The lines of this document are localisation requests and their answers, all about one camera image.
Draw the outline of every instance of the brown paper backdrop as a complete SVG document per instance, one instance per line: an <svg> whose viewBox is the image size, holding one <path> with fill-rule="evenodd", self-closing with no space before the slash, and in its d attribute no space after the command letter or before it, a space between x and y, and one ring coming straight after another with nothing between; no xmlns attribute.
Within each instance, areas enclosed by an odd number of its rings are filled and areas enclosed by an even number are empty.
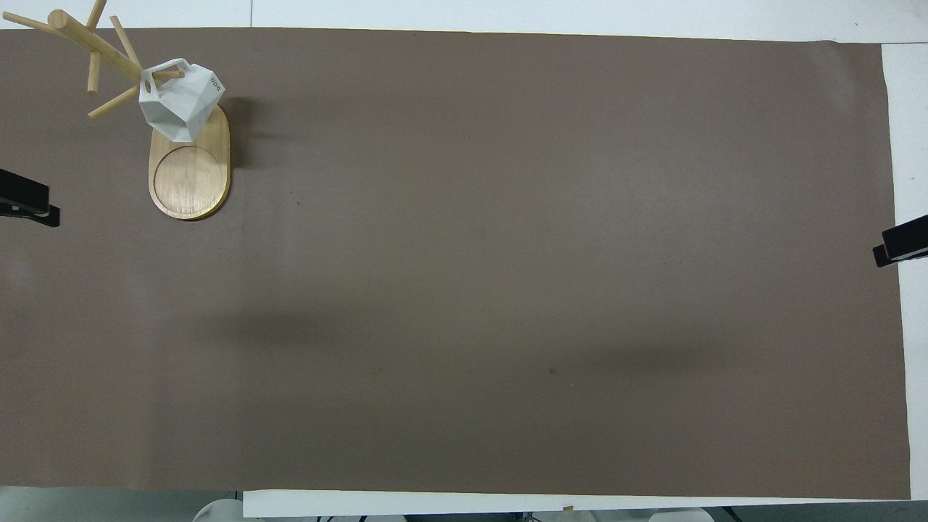
<svg viewBox="0 0 928 522"><path fill-rule="evenodd" d="M218 72L233 188L162 215L124 82L0 32L62 209L0 221L0 483L909 496L878 46L131 35Z"/></svg>

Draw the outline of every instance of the black clamp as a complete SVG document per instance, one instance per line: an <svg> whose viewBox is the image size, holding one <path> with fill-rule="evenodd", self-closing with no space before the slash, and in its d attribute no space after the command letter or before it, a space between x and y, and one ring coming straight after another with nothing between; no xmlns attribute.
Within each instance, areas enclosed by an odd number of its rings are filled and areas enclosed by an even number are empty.
<svg viewBox="0 0 928 522"><path fill-rule="evenodd" d="M0 215L57 227L61 210L48 204L48 186L0 169Z"/></svg>
<svg viewBox="0 0 928 522"><path fill-rule="evenodd" d="M928 256L928 215L883 231L883 244L873 247L877 267Z"/></svg>

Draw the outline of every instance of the wooden mug tree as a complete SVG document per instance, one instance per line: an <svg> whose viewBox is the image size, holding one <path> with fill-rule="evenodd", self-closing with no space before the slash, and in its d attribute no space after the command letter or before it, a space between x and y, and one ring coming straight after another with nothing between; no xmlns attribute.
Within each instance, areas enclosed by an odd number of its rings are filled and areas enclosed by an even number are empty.
<svg viewBox="0 0 928 522"><path fill-rule="evenodd" d="M96 0L87 23L75 20L61 9L48 14L48 23L28 19L4 11L9 20L43 33L68 38L90 53L87 74L87 94L95 96L99 88L100 63L106 63L133 85L122 94L96 109L88 116L96 119L124 102L138 96L142 88L143 67L129 42L119 18L111 16L113 28L125 53L110 45L97 33L97 24L106 6L106 0ZM155 72L155 85L161 86L184 74ZM148 192L152 201L165 214L183 220L202 219L211 215L226 199L231 184L229 126L226 115L218 106L210 114L200 135L192 142L175 143L157 130L151 133L151 151L148 155Z"/></svg>

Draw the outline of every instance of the white geometric object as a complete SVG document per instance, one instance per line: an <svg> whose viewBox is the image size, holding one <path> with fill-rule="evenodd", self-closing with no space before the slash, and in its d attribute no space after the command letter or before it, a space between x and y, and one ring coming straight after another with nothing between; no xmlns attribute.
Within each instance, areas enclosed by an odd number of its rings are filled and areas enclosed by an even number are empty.
<svg viewBox="0 0 928 522"><path fill-rule="evenodd" d="M245 518L241 515L242 502L220 499L210 502L193 517L193 522L261 522L261 518Z"/></svg>
<svg viewBox="0 0 928 522"><path fill-rule="evenodd" d="M174 66L184 76L157 86L152 74ZM192 142L225 91L209 69L182 58L170 59L142 70L138 104L148 124L164 137L175 143Z"/></svg>
<svg viewBox="0 0 928 522"><path fill-rule="evenodd" d="M651 515L649 522L713 522L713 518L700 507L662 509Z"/></svg>

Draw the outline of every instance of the wooden peg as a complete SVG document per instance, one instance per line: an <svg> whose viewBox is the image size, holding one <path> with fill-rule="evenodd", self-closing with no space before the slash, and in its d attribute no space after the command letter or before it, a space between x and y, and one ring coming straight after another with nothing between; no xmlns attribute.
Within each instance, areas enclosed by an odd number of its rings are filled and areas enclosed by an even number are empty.
<svg viewBox="0 0 928 522"><path fill-rule="evenodd" d="M110 21L113 22L113 29L116 30L116 35L119 36L119 41L122 42L122 48L125 49L126 56L128 56L135 65L141 67L142 64L138 61L135 49L132 48L132 42L129 41L129 35L126 34L125 29L122 28L119 17L113 15L110 17Z"/></svg>
<svg viewBox="0 0 928 522"><path fill-rule="evenodd" d="M183 78L184 74L180 71L158 71L152 74L155 77L155 80L160 80L165 82L173 78Z"/></svg>
<svg viewBox="0 0 928 522"><path fill-rule="evenodd" d="M61 9L55 9L48 14L48 25L55 31L67 36L78 46L87 49L87 51L99 52L100 58L104 62L133 84L136 84L142 76L142 67L140 65L131 61L103 38L88 31L81 22L75 20Z"/></svg>
<svg viewBox="0 0 928 522"><path fill-rule="evenodd" d="M90 53L90 71L87 73L87 94L96 96L100 87L100 53Z"/></svg>
<svg viewBox="0 0 928 522"><path fill-rule="evenodd" d="M19 25L25 25L26 27L32 27L33 29L38 29L44 33L54 34L55 36L64 36L64 34L55 31L50 25L46 23L42 23L39 20L27 19L26 17L21 17L20 15L16 15L10 12L3 12L3 20L18 23Z"/></svg>
<svg viewBox="0 0 928 522"><path fill-rule="evenodd" d="M94 8L90 10L90 18L87 19L87 30L91 33L97 29L100 22L100 15L103 14L103 7L106 7L107 0L97 0Z"/></svg>
<svg viewBox="0 0 928 522"><path fill-rule="evenodd" d="M88 112L87 116L90 116L91 120L95 120L96 118L99 118L100 116L106 114L107 112L112 111L113 109L116 109L117 107L125 103L126 101L129 101L130 99L135 98L135 95L137 94L138 94L138 85L133 85L132 87L127 89L124 93L120 94L116 98L113 98L110 101L104 103L103 105L97 107L96 109L93 109L92 111Z"/></svg>

